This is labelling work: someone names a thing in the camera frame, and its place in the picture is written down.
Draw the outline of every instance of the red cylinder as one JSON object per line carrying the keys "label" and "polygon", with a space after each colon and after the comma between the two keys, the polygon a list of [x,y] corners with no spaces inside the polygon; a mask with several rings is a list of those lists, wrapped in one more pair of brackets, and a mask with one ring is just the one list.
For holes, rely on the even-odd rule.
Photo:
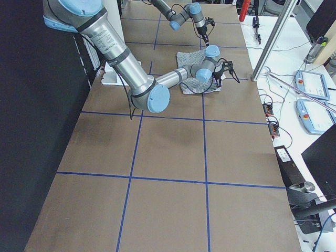
{"label": "red cylinder", "polygon": [[242,10],[241,10],[240,16],[239,16],[239,21],[241,21],[241,22],[244,21],[247,10],[248,10],[248,7],[250,6],[250,3],[251,3],[251,0],[244,0],[243,7],[242,7]]}

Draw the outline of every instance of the dark wall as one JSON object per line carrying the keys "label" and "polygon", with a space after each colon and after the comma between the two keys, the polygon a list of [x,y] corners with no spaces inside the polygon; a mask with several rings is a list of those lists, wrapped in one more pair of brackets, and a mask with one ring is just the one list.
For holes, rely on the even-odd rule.
{"label": "dark wall", "polygon": [[0,16],[0,251],[23,251],[95,73],[42,0],[2,1]]}

